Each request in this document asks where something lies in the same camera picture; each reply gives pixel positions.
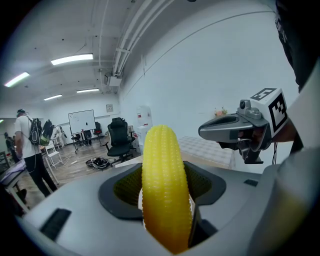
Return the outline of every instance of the black pants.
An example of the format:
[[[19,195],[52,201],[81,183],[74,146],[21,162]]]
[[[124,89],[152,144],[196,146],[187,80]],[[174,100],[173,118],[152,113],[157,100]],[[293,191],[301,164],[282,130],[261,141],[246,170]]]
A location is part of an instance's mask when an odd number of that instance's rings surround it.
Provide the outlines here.
[[[84,132],[83,134],[84,134],[84,139],[86,140],[84,143],[85,143],[87,146],[88,146],[88,143],[89,143],[89,145],[91,145],[91,144],[92,144],[91,139],[88,140],[85,132]]]
[[[24,159],[26,170],[30,174],[34,183],[37,185],[39,190],[44,194],[45,197],[50,195],[49,189],[46,187],[45,182],[48,184],[52,191],[56,191],[57,187],[51,179],[49,173],[44,165],[44,160],[41,154],[30,156]]]
[[[10,150],[10,152],[11,152],[11,156],[12,156],[13,161],[14,161],[15,163],[18,163],[20,160],[19,160],[19,158],[17,157],[16,152],[15,152],[14,150]]]

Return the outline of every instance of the wooden floor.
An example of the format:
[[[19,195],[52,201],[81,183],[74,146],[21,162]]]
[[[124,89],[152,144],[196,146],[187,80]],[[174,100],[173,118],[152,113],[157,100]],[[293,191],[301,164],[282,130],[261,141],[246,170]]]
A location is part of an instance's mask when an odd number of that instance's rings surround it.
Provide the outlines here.
[[[100,139],[101,144],[104,145],[108,141],[108,139]],[[85,177],[87,175],[94,175],[100,172],[97,169],[89,167],[85,164],[85,162],[93,157],[103,157],[106,159],[110,159],[110,162],[113,162],[115,159],[113,157],[107,156],[107,149],[105,146],[100,146],[98,140],[93,140],[92,145],[90,146],[78,146],[77,154],[75,154],[75,147],[73,145],[67,145],[63,150],[59,150],[62,161],[64,164],[59,163],[56,165],[56,169],[52,166],[52,171],[54,172],[56,178],[59,181],[59,185],[56,185],[59,189],[66,183],[72,182],[76,179],[80,179],[81,177]],[[131,150],[133,157],[139,156],[137,152]],[[111,167],[104,169],[104,172],[108,172],[111,170]],[[26,189],[26,202],[27,206],[32,209],[38,203],[45,199],[45,196],[40,192],[34,181],[31,179],[28,173],[24,174],[21,181],[19,181],[20,189]]]

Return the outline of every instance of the office chair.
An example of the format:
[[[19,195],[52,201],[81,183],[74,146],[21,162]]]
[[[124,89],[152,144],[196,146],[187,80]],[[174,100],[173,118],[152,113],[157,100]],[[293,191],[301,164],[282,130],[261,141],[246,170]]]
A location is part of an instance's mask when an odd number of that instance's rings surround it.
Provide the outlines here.
[[[121,162],[123,163],[128,157],[133,157],[129,154],[131,147],[131,139],[128,137],[128,124],[122,120],[113,121],[108,125],[108,130],[111,138],[111,148],[108,147],[109,141],[104,145],[108,150],[109,157],[119,157],[118,160],[111,162],[110,165]]]
[[[102,134],[101,124],[99,122],[95,122],[95,129],[93,132],[94,135]]]
[[[75,142],[79,142],[80,141],[80,134],[79,133],[77,133],[77,134],[75,134],[72,138],[71,138],[71,140],[73,140],[73,141],[75,141]]]

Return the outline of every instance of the ceiling light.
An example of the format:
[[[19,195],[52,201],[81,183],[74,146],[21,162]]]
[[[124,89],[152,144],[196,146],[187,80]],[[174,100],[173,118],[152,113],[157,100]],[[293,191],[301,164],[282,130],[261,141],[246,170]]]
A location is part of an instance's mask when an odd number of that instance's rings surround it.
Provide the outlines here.
[[[90,54],[81,54],[81,55],[74,55],[74,56],[69,56],[64,58],[58,58],[58,59],[52,60],[51,63],[53,65],[58,65],[58,64],[67,63],[67,62],[93,60],[93,59],[94,59],[94,55],[90,53]]]
[[[89,89],[89,90],[77,90],[76,93],[88,93],[88,92],[96,92],[99,91],[99,89]]]
[[[24,79],[24,78],[26,78],[26,77],[28,77],[28,76],[29,76],[29,74],[28,74],[27,72],[24,72],[24,73],[16,76],[16,77],[15,77],[14,79],[12,79],[11,81],[7,82],[4,86],[6,86],[6,87],[11,87],[11,86],[13,86],[15,83],[19,82],[20,80],[22,80],[22,79]]]
[[[59,97],[62,97],[62,94],[59,94],[59,95],[56,95],[56,96],[52,96],[50,98],[45,98],[44,101],[48,101],[48,100],[51,100],[51,99],[54,99],[54,98],[59,98]]]

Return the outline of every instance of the white chair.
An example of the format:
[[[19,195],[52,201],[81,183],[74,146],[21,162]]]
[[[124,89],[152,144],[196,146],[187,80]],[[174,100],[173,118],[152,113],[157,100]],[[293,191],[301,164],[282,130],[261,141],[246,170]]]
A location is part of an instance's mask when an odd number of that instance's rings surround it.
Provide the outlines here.
[[[62,164],[63,164],[63,163],[64,163],[64,162],[62,162],[60,153],[59,153],[58,151],[56,151],[55,145],[54,145],[54,143],[53,143],[52,140],[50,140],[49,145],[45,147],[45,151],[46,151],[47,156],[50,158],[50,162],[51,162],[51,164],[54,166],[54,168],[56,168],[56,164],[58,164],[58,163],[62,163]],[[55,155],[58,155],[59,158],[60,158],[60,160],[59,160],[57,163],[54,163],[54,160],[53,160],[53,157],[54,157]]]

